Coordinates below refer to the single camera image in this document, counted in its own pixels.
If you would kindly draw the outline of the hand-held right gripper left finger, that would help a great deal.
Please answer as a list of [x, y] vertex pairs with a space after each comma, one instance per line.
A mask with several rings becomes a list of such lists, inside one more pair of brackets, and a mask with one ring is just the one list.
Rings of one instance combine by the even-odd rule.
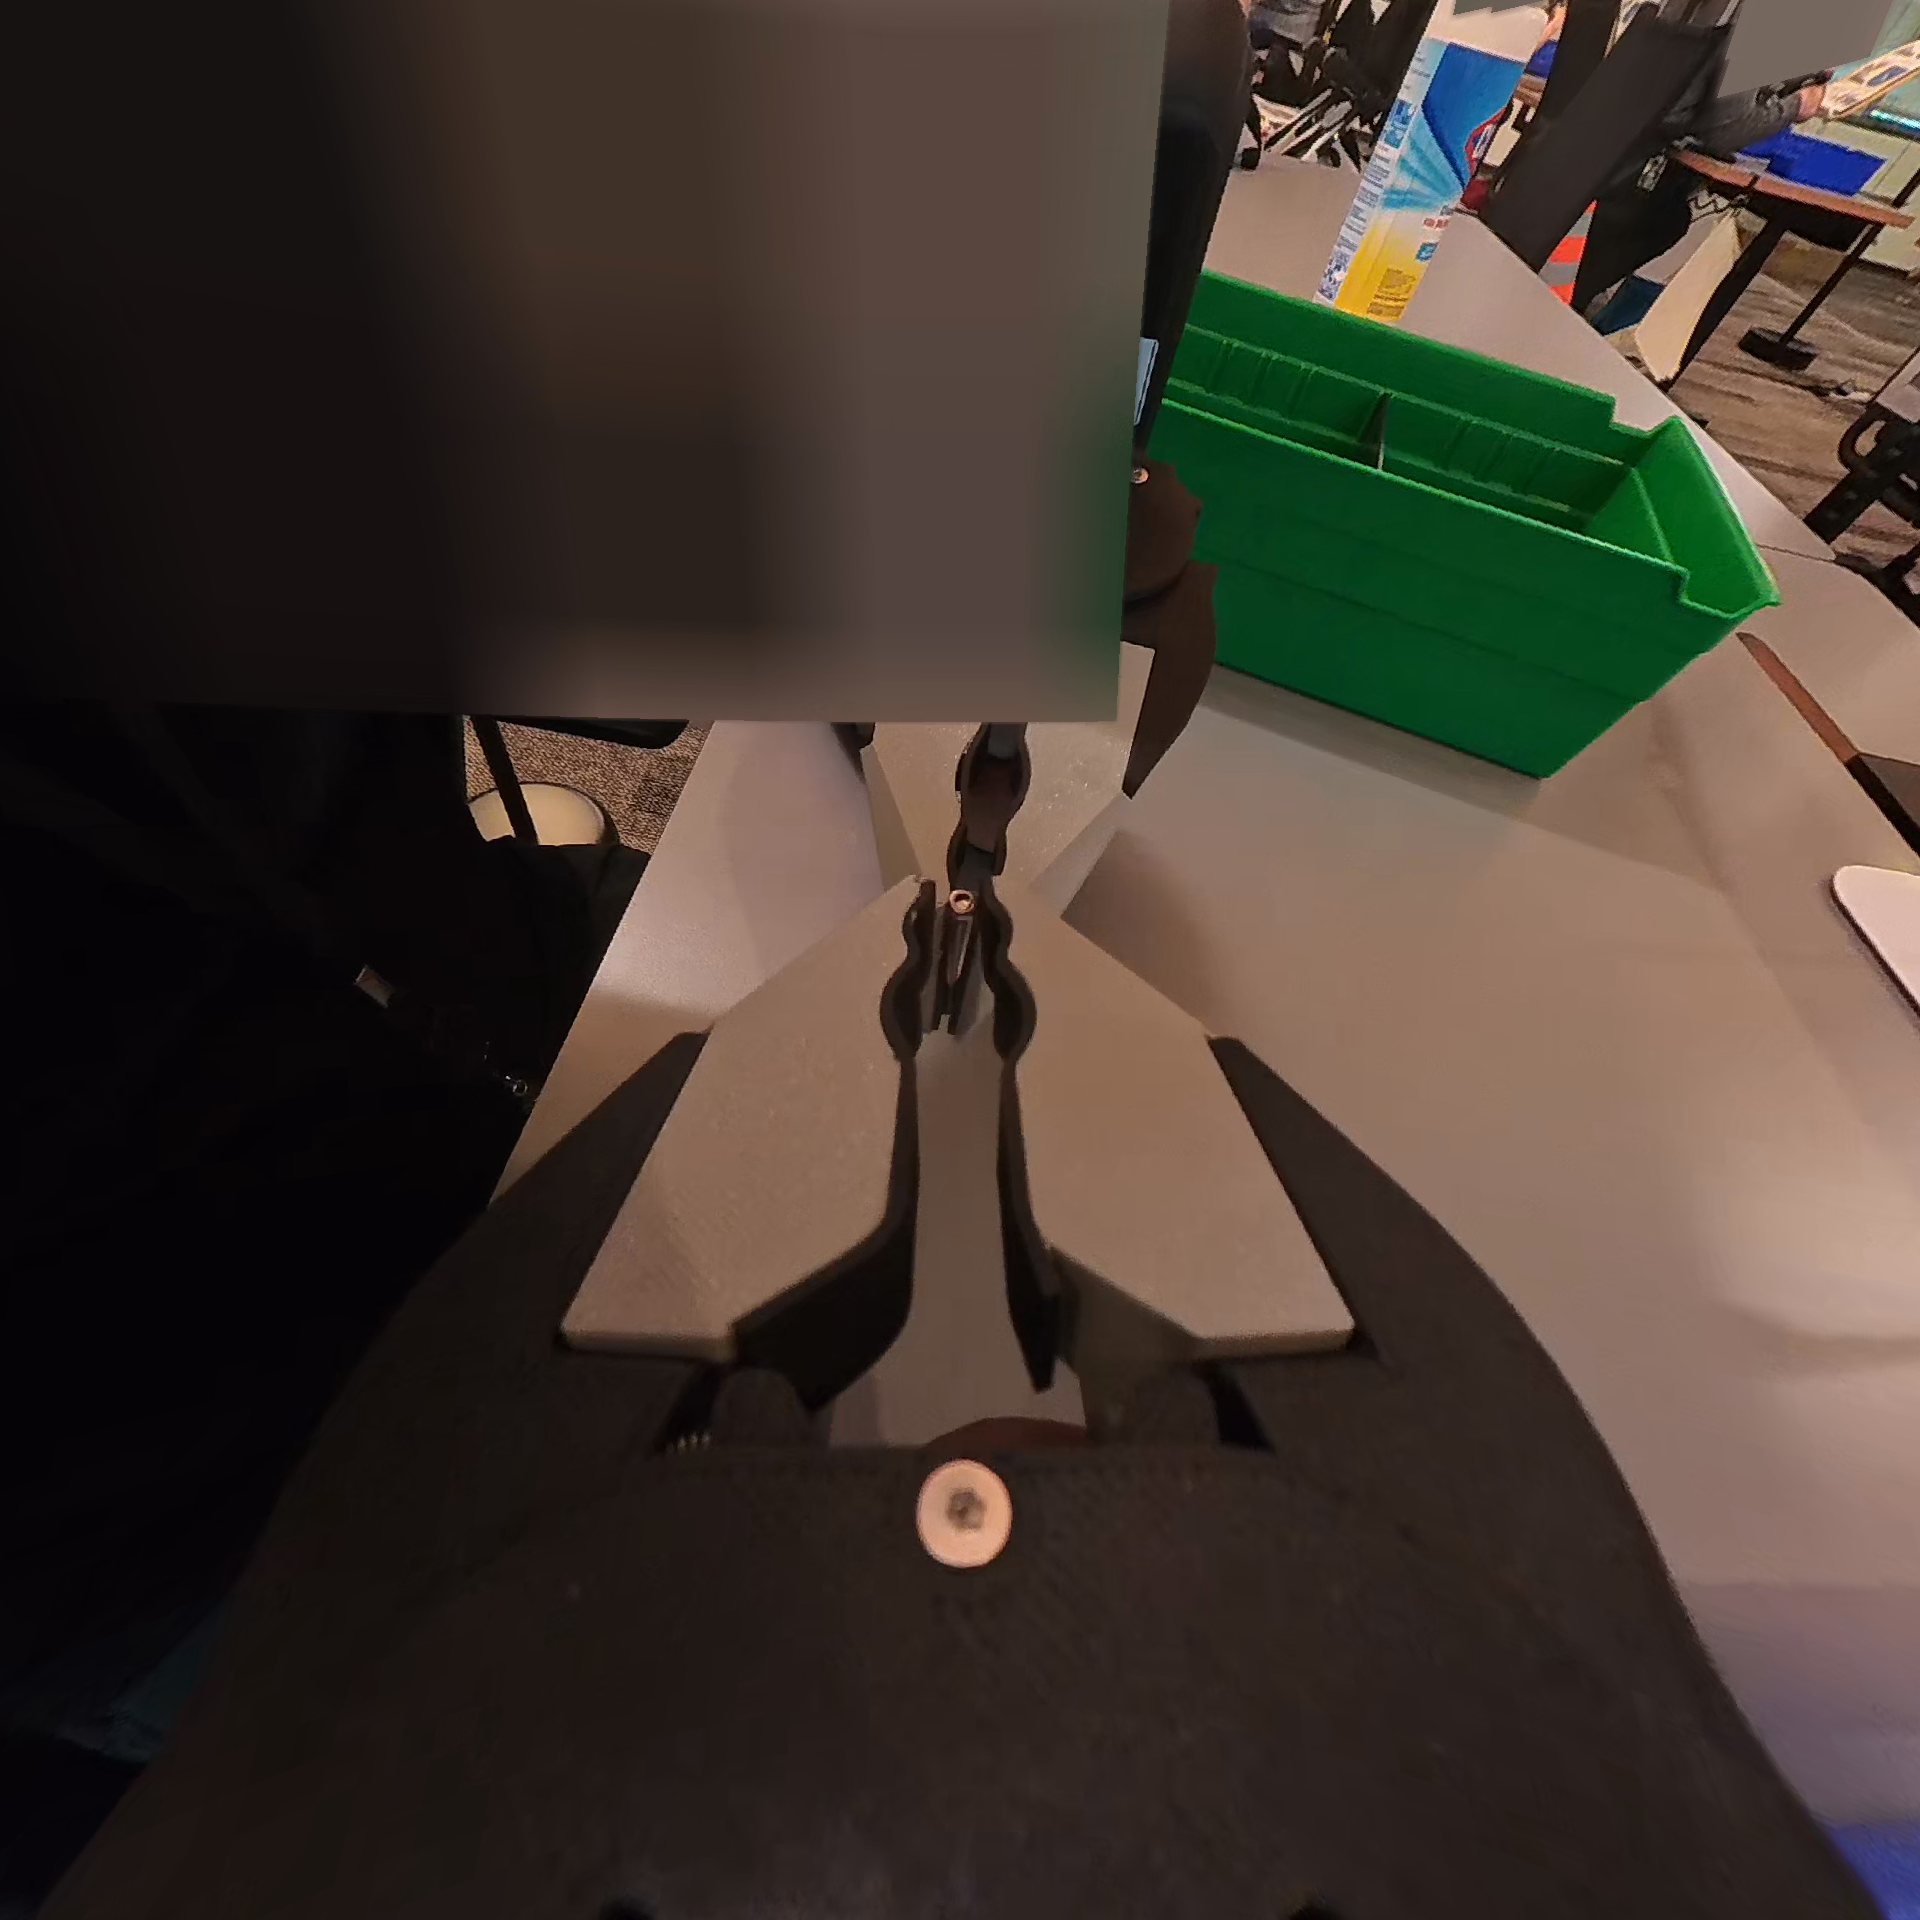
[[760, 1370], [809, 1411], [905, 1325], [938, 896], [902, 880], [656, 1066], [677, 1085], [560, 1332]]

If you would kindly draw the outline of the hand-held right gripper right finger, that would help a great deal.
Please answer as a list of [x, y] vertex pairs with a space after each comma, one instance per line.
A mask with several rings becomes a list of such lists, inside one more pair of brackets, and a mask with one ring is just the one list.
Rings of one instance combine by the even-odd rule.
[[1208, 1029], [1017, 887], [977, 890], [977, 950], [1032, 1383], [1068, 1371], [1118, 1427], [1156, 1379], [1345, 1348], [1353, 1312]]

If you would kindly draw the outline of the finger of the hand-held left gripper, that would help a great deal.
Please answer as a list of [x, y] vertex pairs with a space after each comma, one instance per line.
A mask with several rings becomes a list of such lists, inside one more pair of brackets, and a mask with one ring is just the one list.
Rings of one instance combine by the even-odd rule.
[[1120, 828], [1130, 799], [1122, 774], [1130, 730], [1107, 722], [1043, 722], [1024, 730], [1027, 789], [1001, 831], [996, 872], [981, 871], [981, 892], [1009, 890], [1064, 914]]
[[931, 880], [953, 890], [964, 804], [958, 767], [979, 731], [979, 722], [878, 724], [860, 751], [882, 884]]

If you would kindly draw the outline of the green plastic bin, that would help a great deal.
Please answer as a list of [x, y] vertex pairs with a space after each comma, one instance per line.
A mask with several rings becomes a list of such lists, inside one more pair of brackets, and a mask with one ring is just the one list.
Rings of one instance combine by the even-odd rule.
[[1203, 271], [1153, 451], [1216, 661], [1546, 780], [1780, 606], [1690, 426]]

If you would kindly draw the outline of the disinfectant wipes canister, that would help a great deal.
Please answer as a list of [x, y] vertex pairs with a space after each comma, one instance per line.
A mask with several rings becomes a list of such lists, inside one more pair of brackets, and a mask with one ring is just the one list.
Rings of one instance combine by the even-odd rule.
[[1525, 70], [1454, 39], [1425, 39], [1398, 84], [1313, 299], [1398, 325]]

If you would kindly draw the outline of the person's body in black clothes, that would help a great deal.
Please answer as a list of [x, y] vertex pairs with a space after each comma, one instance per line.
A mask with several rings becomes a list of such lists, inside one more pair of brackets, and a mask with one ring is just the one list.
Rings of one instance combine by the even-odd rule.
[[4, 1810], [154, 1749], [636, 878], [483, 837], [456, 717], [4, 694]]

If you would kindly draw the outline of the group of black office chairs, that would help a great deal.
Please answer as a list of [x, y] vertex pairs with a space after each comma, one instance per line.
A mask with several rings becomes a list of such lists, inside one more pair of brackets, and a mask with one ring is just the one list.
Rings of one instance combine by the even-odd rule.
[[1364, 170], [1436, 3], [1251, 4], [1253, 96], [1237, 154]]

